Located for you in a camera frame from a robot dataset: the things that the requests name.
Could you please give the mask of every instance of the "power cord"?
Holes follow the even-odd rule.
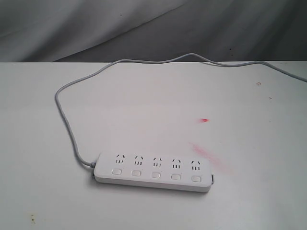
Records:
[[[198,54],[194,54],[194,53],[189,53],[189,54],[185,54],[185,55],[182,55],[182,56],[179,56],[179,57],[176,57],[174,59],[170,59],[170,60],[165,60],[165,61],[143,61],[143,60],[132,60],[132,59],[122,59],[122,60],[118,60],[118,61],[115,61],[115,62],[112,62],[104,67],[102,67],[100,70],[96,71],[95,73],[92,73],[88,76],[85,76],[83,78],[80,78],[80,79],[77,79],[77,80],[74,80],[72,82],[69,82],[67,83],[66,85],[62,86],[55,94],[55,101],[56,101],[56,104],[57,104],[57,107],[58,107],[58,110],[59,110],[59,114],[61,115],[62,117],[62,120],[64,122],[64,125],[68,131],[68,135],[70,136],[71,138],[71,143],[72,143],[72,147],[73,147],[73,151],[77,157],[77,159],[84,165],[86,166],[89,166],[91,168],[94,168],[96,166],[96,162],[87,162],[85,160],[82,159],[82,157],[80,156],[80,153],[79,153],[79,150],[78,150],[78,146],[77,146],[77,142],[76,142],[76,139],[75,139],[75,136],[73,135],[73,132],[72,132],[72,129],[71,129],[71,126],[68,122],[68,119],[67,117],[65,116],[64,114],[64,111],[63,111],[63,108],[61,106],[61,103],[59,102],[59,94],[60,92],[62,92],[64,89],[74,85],[74,84],[77,84],[81,81],[84,81],[86,79],[89,79],[93,76],[96,76],[98,73],[101,73],[102,71],[106,70],[107,68],[115,65],[115,64],[118,64],[120,62],[134,62],[134,63],[142,63],[142,64],[164,64],[164,63],[169,63],[169,62],[173,62],[173,61],[177,61],[179,59],[182,59],[184,57],[187,57],[187,56],[196,56],[200,59],[202,59],[203,61],[207,61],[207,62],[210,62],[212,64],[214,64],[215,66],[222,66],[222,67],[241,67],[241,66],[249,66],[249,65],[254,65],[254,64],[262,64],[262,65],[265,65],[267,67],[270,67],[276,71],[279,71],[283,74],[286,74],[288,75],[289,77],[292,77],[292,78],[295,78],[295,79],[298,79],[298,80],[301,80],[301,81],[304,81],[304,82],[307,82],[307,79],[305,78],[302,78],[302,77],[299,77],[297,75],[294,75],[292,73],[289,73],[283,69],[280,69],[274,65],[271,65],[270,63],[268,62],[265,62],[265,61],[251,61],[251,62],[246,62],[246,63],[242,63],[242,64],[224,64],[224,63],[219,63],[219,62],[215,62],[215,61],[211,61],[209,59],[206,59]]]

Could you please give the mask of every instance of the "white table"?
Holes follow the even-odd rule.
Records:
[[[271,63],[307,76],[307,62]],[[198,152],[215,174],[203,195],[98,184],[77,163],[54,94],[103,65],[0,64],[0,229],[307,229],[306,83],[261,65],[123,63],[60,95],[84,159]]]

